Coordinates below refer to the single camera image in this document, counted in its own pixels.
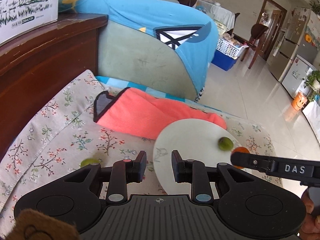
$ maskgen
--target white tile floor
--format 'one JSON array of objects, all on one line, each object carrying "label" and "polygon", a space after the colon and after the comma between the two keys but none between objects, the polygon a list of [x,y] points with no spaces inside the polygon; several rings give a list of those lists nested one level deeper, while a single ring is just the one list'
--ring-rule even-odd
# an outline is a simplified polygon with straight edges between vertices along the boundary
[{"label": "white tile floor", "polygon": [[[199,103],[260,123],[279,157],[320,161],[320,147],[307,119],[301,111],[295,114],[292,98],[269,72],[268,64],[259,57],[251,70],[248,65],[248,60],[238,60],[229,71],[211,65]],[[287,179],[283,184],[298,196],[306,188]]]}]

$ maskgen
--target blue storage bin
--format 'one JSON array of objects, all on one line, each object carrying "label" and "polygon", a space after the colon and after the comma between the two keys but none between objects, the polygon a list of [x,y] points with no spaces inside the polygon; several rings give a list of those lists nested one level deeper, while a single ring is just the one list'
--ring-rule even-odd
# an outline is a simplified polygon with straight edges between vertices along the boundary
[{"label": "blue storage bin", "polygon": [[212,64],[222,68],[225,71],[228,71],[233,65],[237,62],[238,59],[233,59],[222,52],[216,50],[214,58],[211,61]]}]

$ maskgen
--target white plate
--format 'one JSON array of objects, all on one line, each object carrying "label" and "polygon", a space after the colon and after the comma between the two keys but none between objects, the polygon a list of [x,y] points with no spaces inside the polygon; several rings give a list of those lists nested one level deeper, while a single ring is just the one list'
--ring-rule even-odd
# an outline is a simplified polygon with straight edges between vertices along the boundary
[{"label": "white plate", "polygon": [[[222,151],[218,147],[221,137],[230,138],[234,148],[241,146],[220,126],[200,119],[179,120],[161,131],[153,148],[153,165],[167,194],[191,194],[191,184],[174,181],[171,152],[178,150],[183,160],[194,159],[209,167],[216,167],[221,162],[231,163],[231,151]],[[219,198],[214,182],[211,183],[211,188],[214,198]]]}]

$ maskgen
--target refrigerator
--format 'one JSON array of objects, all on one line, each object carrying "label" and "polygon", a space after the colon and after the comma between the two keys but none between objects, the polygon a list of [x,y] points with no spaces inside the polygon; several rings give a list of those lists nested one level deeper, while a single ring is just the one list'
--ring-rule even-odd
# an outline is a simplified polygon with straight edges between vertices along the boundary
[{"label": "refrigerator", "polygon": [[291,67],[285,78],[282,81],[282,85],[289,92],[292,98],[295,98],[297,93],[301,91],[303,94],[308,95],[311,88],[304,88],[304,80],[312,71],[316,68],[311,65],[308,61],[302,58],[300,55],[297,55],[294,59]]},{"label": "refrigerator", "polygon": [[297,54],[308,62],[313,62],[318,54],[316,46],[305,40],[305,31],[311,13],[313,12],[307,8],[295,8],[294,10],[285,39],[269,66],[269,71],[279,82],[284,80]]}]

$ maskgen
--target white plastic basket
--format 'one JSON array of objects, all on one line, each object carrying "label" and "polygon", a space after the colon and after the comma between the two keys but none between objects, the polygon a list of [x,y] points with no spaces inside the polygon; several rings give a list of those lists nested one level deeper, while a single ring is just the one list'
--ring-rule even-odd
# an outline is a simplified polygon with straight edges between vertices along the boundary
[{"label": "white plastic basket", "polygon": [[217,50],[233,59],[237,59],[245,48],[245,46],[237,48],[226,40],[218,39]]}]

